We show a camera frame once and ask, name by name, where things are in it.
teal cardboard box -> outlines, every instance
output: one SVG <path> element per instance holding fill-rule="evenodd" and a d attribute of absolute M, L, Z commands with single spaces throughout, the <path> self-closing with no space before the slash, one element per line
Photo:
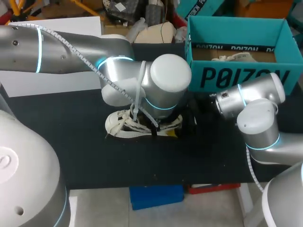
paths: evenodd
<path fill-rule="evenodd" d="M 181 0 L 177 13 L 188 21 L 189 16 L 212 16 L 224 0 Z"/>
<path fill-rule="evenodd" d="M 303 58 L 283 19 L 189 17 L 185 51 L 192 71 L 189 90 L 195 92 L 217 92 L 275 72 L 289 95 L 303 72 Z M 250 52 L 257 62 L 211 61 L 239 52 Z"/>

white sneaker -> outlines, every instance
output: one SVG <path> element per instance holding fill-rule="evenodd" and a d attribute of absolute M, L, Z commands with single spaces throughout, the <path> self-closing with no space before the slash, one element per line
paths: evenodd
<path fill-rule="evenodd" d="M 245 61 L 245 62 L 257 62 L 250 53 L 241 52 L 234 54 L 232 56 L 219 56 L 219 58 L 214 58 L 212 61 Z"/>
<path fill-rule="evenodd" d="M 158 136 L 169 136 L 171 131 L 180 127 L 182 116 L 168 124 L 160 124 Z M 145 125 L 134 122 L 130 116 L 130 110 L 121 110 L 111 113 L 105 121 L 105 129 L 108 134 L 119 138 L 134 138 L 139 136 L 150 136 L 152 131 Z"/>

black cloth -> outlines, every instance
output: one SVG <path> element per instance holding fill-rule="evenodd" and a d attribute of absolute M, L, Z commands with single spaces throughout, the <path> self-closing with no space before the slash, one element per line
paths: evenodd
<path fill-rule="evenodd" d="M 151 61 L 164 53 L 183 56 L 184 46 L 139 44 L 134 51 L 137 60 Z M 296 90 L 279 106 L 281 131 L 303 133 L 303 95 Z M 107 116 L 121 108 L 105 104 L 100 90 L 12 98 L 3 87 L 0 91 L 15 116 L 52 145 L 69 189 L 253 181 L 234 121 L 219 120 L 208 146 L 198 135 L 179 140 L 105 138 Z M 252 162 L 261 182 L 288 168 Z"/>

black cable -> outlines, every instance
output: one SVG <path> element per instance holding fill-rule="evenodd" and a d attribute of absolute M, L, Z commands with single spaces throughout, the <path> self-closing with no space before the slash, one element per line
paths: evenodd
<path fill-rule="evenodd" d="M 162 37 L 162 42 L 164 43 L 164 40 L 163 40 L 163 35 L 162 35 L 162 27 L 163 27 L 163 25 L 164 25 L 164 23 L 162 24 L 162 26 L 161 26 L 161 37 Z"/>

blue box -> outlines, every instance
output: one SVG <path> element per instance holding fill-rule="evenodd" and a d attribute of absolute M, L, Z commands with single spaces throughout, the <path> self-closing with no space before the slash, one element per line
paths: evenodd
<path fill-rule="evenodd" d="M 181 202 L 184 199 L 182 185 L 129 187 L 129 194 L 133 210 Z"/>
<path fill-rule="evenodd" d="M 189 16 L 212 16 L 224 0 L 181 0 L 177 14 L 188 21 Z"/>
<path fill-rule="evenodd" d="M 275 72 L 289 95 L 303 72 L 302 55 L 283 19 L 189 17 L 185 51 L 192 70 L 189 90 L 195 92 L 217 92 Z M 196 52 L 250 52 L 258 62 L 211 61 Z"/>

